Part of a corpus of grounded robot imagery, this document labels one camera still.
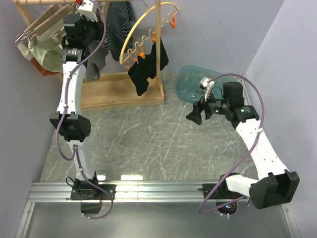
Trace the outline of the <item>navy striped underwear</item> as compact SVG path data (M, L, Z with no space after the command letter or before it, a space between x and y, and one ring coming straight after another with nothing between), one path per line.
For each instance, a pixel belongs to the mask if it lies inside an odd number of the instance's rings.
M129 1L111 1L106 16L105 49L111 52L112 58L119 61L121 49L135 22L135 14Z

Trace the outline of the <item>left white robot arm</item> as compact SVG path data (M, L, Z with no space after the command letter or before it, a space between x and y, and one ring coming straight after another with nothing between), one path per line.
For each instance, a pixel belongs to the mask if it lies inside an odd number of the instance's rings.
M106 36L104 17L69 14L63 19L66 35L62 40L63 83L59 105L50 115L60 156L74 161L76 178L72 190L95 199L102 189L88 157L87 138L91 122L81 113L82 84L88 61L101 49Z

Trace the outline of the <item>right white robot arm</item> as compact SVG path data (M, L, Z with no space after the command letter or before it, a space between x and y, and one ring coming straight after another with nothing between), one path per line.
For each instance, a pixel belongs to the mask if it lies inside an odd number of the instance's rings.
M234 166L220 177L204 199L210 199L215 193L223 199L234 199L237 194L249 198L257 209L291 202L300 182L299 175L289 171L276 154L255 108L245 105L242 84L224 83L221 99L214 96L214 82L210 79L203 78L199 87L205 94L193 104L193 110L186 118L201 124L202 113L206 119L212 115L225 116L247 146L247 155L252 157L258 173L258 179L244 177L234 171L237 168Z

